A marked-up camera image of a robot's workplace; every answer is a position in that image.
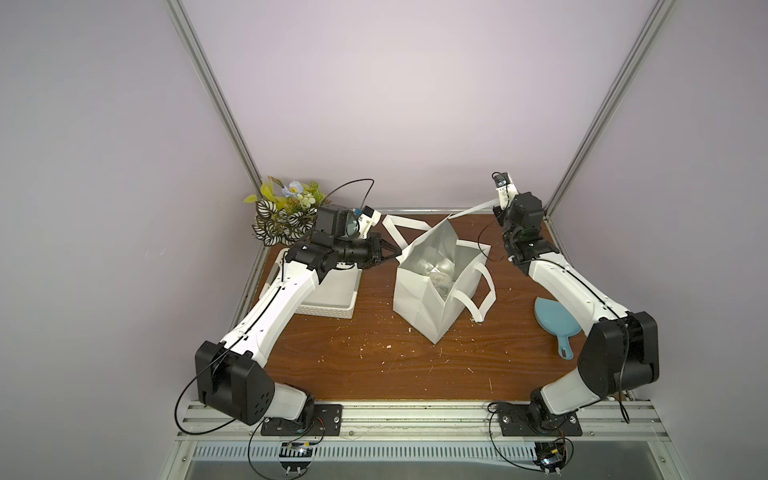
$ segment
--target lavender wall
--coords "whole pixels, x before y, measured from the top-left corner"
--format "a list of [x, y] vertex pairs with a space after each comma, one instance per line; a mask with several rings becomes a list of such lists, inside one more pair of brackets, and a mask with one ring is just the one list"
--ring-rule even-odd
[[554, 212], [576, 267], [659, 324], [650, 396], [692, 478], [764, 478], [768, 4], [678, 2]]
[[156, 478], [256, 254], [159, 0], [0, 5], [0, 478]]
[[654, 3], [184, 0], [261, 173], [377, 207], [549, 198]]

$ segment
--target white paper bag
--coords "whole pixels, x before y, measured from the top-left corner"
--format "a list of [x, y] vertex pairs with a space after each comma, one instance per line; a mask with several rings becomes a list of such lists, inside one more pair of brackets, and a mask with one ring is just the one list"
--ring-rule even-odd
[[[421, 220], [393, 215], [388, 215], [382, 222], [402, 248], [402, 255], [397, 257], [400, 265], [393, 309], [432, 343], [445, 335], [465, 307], [472, 314], [472, 320], [482, 322], [496, 301], [493, 280], [485, 267], [485, 255], [491, 247], [460, 240], [449, 222], [452, 218], [495, 204], [498, 200], [449, 215], [434, 227]], [[425, 233], [408, 245], [397, 227], [425, 230]], [[485, 277], [491, 291], [478, 308], [472, 302], [472, 296], [481, 276]]]

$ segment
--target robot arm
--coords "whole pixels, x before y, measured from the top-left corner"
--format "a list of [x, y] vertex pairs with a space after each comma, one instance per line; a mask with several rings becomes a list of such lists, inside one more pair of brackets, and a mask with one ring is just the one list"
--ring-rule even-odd
[[495, 174], [494, 182], [500, 200], [514, 194], [494, 208], [509, 261], [552, 293], [587, 335], [578, 367], [531, 393], [528, 421], [541, 434], [551, 434], [565, 414], [658, 379], [656, 321], [614, 302], [541, 237], [544, 210], [537, 197], [518, 194], [508, 174]]
[[[275, 383], [263, 368], [277, 338], [299, 305], [339, 263], [365, 269], [395, 258], [401, 250], [369, 233], [380, 218], [365, 207], [359, 215], [335, 205], [318, 209], [309, 241], [285, 254], [280, 277], [219, 343], [205, 342], [195, 355], [200, 401], [248, 425], [262, 417], [284, 422], [287, 434], [301, 433], [313, 420], [314, 397]], [[384, 250], [392, 252], [383, 255]]]

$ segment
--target white strap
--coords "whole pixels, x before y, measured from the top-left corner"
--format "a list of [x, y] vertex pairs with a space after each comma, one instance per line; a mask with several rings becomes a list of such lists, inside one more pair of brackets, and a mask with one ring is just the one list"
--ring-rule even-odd
[[479, 204], [479, 205], [476, 205], [476, 206], [474, 206], [472, 208], [468, 208], [467, 210], [464, 210], [463, 212], [458, 212], [457, 214], [450, 214], [450, 215], [448, 215], [448, 218], [451, 219], [451, 218], [461, 217], [463, 215], [469, 215], [469, 214], [471, 214], [473, 212], [476, 212], [478, 210], [482, 210], [482, 209], [488, 208], [488, 207], [495, 207], [496, 205], [499, 205], [498, 198], [495, 198], [493, 200], [489, 200], [489, 201], [485, 202], [484, 204]]
[[491, 309], [491, 305], [496, 301], [496, 286], [491, 279], [491, 273], [488, 272], [488, 268], [482, 263], [475, 264], [475, 270], [478, 270], [485, 277], [485, 281], [488, 282], [488, 286], [491, 287], [491, 291], [485, 296], [485, 300], [480, 304], [480, 308], [475, 306], [472, 299], [467, 296], [466, 293], [455, 290], [452, 294], [453, 298], [460, 300], [467, 307], [467, 310], [472, 314], [472, 321], [480, 323], [485, 320], [485, 314]]
[[427, 231], [431, 229], [432, 227], [429, 226], [429, 223], [426, 223], [423, 220], [413, 220], [412, 218], [405, 218], [405, 217], [397, 217], [396, 215], [387, 215], [384, 217], [384, 221], [382, 222], [384, 225], [384, 228], [386, 228], [386, 231], [389, 232], [389, 235], [392, 236], [392, 239], [397, 243], [397, 246], [400, 247], [401, 250], [404, 250], [408, 246], [408, 242], [406, 242], [406, 239], [402, 237], [402, 234], [400, 234], [400, 231], [397, 230], [397, 226], [405, 227], [405, 228], [413, 228], [415, 230], [424, 230]]

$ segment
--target wooden tabletop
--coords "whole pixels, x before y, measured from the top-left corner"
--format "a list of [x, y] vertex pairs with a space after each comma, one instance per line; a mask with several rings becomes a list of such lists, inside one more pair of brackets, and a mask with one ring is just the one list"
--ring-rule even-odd
[[[411, 217], [430, 225], [444, 218]], [[467, 215], [451, 220], [451, 225], [459, 238], [477, 240], [493, 220], [492, 215]], [[391, 241], [381, 225], [374, 230]], [[402, 232], [409, 242], [422, 233]], [[573, 360], [560, 358], [557, 340], [534, 316], [536, 297], [553, 297], [506, 260], [496, 223], [485, 230], [481, 242], [492, 246], [487, 266], [497, 296], [483, 323], [472, 322], [464, 309], [432, 345], [392, 310], [398, 266], [392, 260], [362, 272], [352, 319], [293, 316], [270, 354], [266, 372], [275, 382], [305, 389], [319, 400], [528, 400], [531, 390], [576, 368], [586, 337], [571, 338]], [[279, 251], [270, 251], [260, 288]], [[481, 279], [473, 300], [479, 304], [487, 293]]]

